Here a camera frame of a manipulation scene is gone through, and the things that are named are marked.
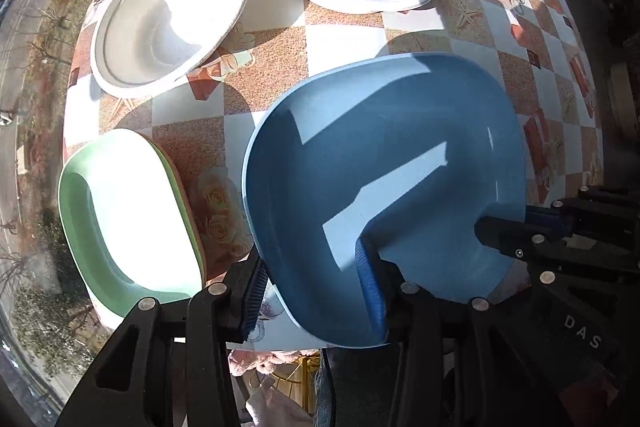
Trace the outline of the blue square plate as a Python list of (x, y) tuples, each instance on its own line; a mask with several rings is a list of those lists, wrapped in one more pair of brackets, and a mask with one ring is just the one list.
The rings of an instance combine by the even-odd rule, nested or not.
[(512, 262), (484, 216), (525, 216), (523, 133), (503, 87), (467, 58), (380, 56), (314, 76), (256, 127), (242, 195), (260, 257), (299, 329), (289, 346), (378, 346), (356, 268), (371, 239), (439, 298), (487, 297)]

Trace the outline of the orange square plate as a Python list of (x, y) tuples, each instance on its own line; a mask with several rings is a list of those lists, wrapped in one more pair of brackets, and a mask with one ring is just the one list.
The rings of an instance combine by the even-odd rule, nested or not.
[(175, 199), (180, 209), (184, 225), (186, 226), (186, 231), (188, 232), (188, 235), (190, 237), (190, 242), (194, 250), (194, 256), (196, 260), (198, 260), (198, 267), (200, 268), (201, 272), (202, 286), (205, 286), (207, 275), (205, 251), (200, 233), (198, 233), (198, 226), (196, 225), (194, 219), (194, 214), (188, 199), (188, 195), (186, 195), (186, 190), (184, 189), (184, 185), (181, 181), (177, 167), (171, 160), (171, 158), (165, 153), (165, 151), (161, 147), (156, 145), (151, 138), (140, 131), (138, 131), (138, 134), (140, 134), (142, 138), (144, 138), (151, 144), (157, 155), (160, 156), (160, 160), (163, 161), (163, 165), (165, 166), (165, 170), (167, 171), (167, 176), (169, 182), (171, 183), (172, 191), (174, 191)]

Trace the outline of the green square plate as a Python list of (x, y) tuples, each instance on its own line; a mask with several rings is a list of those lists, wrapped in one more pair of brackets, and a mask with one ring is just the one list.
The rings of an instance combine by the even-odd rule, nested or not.
[(108, 329), (142, 298), (172, 303), (203, 288), (163, 161), (138, 132), (115, 129), (78, 150), (58, 181), (58, 211)]

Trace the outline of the patterned checkered tablecloth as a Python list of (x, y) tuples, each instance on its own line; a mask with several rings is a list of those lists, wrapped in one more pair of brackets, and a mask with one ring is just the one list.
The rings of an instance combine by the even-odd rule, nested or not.
[(434, 0), (420, 10), (363, 15), (309, 0), (247, 0), (205, 66), (156, 98), (110, 95), (93, 78), (90, 44), (109, 1), (92, 0), (77, 40), (65, 153), (115, 128), (151, 138), (186, 186), (212, 277), (245, 243), (242, 162), (267, 108), (300, 80), (378, 55), (451, 52), (490, 72), (523, 127), (532, 204), (548, 205), (602, 180), (596, 86), (565, 0)]

